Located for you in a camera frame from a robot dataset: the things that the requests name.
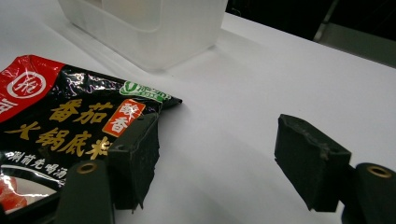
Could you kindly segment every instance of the red and black food package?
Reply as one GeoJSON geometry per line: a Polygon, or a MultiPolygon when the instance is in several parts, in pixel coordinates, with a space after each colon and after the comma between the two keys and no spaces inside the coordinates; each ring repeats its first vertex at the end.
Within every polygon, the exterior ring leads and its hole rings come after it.
{"type": "MultiPolygon", "coordinates": [[[[137,119],[180,103],[131,81],[34,55],[18,57],[0,73],[1,204],[11,212],[59,191],[73,164],[106,159],[137,119]]],[[[152,138],[158,143],[156,133],[152,138]]],[[[158,154],[151,151],[135,153],[134,160],[158,154]]],[[[152,166],[158,155],[153,158],[152,166]]]]}

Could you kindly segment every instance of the green label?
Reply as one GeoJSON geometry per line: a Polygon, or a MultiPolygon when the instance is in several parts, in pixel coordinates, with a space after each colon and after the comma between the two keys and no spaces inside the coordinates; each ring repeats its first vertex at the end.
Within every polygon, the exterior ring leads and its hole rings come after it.
{"type": "Polygon", "coordinates": [[[120,89],[121,95],[135,95],[143,96],[151,100],[163,102],[171,98],[171,95],[163,93],[161,91],[154,90],[150,87],[145,87],[131,81],[126,81],[120,89]]]}

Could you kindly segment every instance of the white plastic container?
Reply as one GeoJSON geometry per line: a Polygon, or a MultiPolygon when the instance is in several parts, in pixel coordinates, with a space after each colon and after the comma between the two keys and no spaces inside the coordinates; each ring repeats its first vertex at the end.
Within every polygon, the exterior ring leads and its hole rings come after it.
{"type": "Polygon", "coordinates": [[[227,0],[58,0],[67,19],[145,70],[214,45],[227,0]]]}

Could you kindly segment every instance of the orange label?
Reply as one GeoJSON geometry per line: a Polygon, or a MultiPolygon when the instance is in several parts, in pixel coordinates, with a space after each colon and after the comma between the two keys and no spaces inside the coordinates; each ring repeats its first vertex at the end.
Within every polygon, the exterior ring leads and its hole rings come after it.
{"type": "Polygon", "coordinates": [[[134,100],[124,100],[102,131],[120,137],[125,129],[142,114],[145,107],[144,104],[134,100]]]}

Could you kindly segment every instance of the white table surface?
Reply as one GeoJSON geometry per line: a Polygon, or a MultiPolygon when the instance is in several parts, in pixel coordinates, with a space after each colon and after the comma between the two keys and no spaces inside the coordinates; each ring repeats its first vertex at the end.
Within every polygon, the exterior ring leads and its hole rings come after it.
{"type": "Polygon", "coordinates": [[[0,2],[0,68],[35,54],[184,100],[163,111],[145,208],[120,223],[341,223],[309,212],[274,161],[277,118],[305,119],[396,169],[396,70],[225,15],[213,48],[150,74],[72,25],[55,0],[0,2]]]}

